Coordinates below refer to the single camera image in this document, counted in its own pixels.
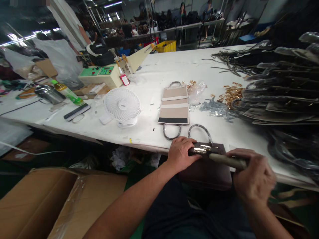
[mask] person's left hand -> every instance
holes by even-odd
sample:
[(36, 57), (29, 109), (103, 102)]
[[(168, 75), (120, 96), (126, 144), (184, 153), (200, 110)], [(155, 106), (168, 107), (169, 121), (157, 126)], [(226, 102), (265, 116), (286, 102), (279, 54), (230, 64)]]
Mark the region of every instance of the person's left hand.
[(179, 137), (173, 139), (172, 145), (168, 152), (167, 163), (176, 170), (176, 173), (188, 168), (196, 160), (202, 158), (201, 155), (188, 155), (188, 150), (194, 147), (193, 143), (197, 141), (191, 138)]

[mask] white desk fan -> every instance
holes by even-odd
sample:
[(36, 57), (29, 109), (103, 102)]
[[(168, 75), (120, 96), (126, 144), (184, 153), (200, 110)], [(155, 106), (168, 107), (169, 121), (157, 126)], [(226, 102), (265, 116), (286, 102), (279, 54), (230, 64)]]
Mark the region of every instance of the white desk fan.
[(119, 128), (132, 127), (137, 123), (141, 103), (134, 92), (125, 88), (115, 88), (106, 94), (103, 102), (105, 110), (117, 121)]

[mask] machine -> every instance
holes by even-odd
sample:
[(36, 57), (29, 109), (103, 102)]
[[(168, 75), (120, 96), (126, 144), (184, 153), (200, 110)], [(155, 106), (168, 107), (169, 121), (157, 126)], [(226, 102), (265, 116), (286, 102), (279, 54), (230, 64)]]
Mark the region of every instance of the machine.
[(118, 57), (116, 63), (107, 66), (91, 66), (89, 68), (84, 68), (79, 79), (85, 84), (89, 85), (92, 83), (106, 83), (108, 88), (114, 89), (120, 87), (123, 82), (120, 78), (120, 70), (128, 77), (130, 74), (134, 74), (137, 68), (145, 60), (147, 55), (154, 49), (154, 44), (148, 45), (143, 49), (135, 52), (131, 56)]

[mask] metal container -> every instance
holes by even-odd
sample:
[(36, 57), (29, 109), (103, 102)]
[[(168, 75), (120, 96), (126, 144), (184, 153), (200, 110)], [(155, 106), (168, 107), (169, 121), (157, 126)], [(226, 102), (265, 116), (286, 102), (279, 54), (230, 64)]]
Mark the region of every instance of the metal container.
[(66, 99), (65, 96), (58, 92), (54, 87), (48, 85), (38, 85), (34, 93), (53, 105), (56, 105)]

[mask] person's right hand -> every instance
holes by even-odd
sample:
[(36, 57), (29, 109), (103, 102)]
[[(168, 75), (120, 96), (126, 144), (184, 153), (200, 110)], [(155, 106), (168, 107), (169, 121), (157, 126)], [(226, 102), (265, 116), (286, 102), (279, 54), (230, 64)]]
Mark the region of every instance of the person's right hand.
[(242, 202), (248, 207), (267, 207), (270, 193), (276, 185), (276, 175), (268, 159), (250, 149), (234, 149), (226, 155), (250, 160), (247, 169), (236, 170), (234, 174), (234, 186)]

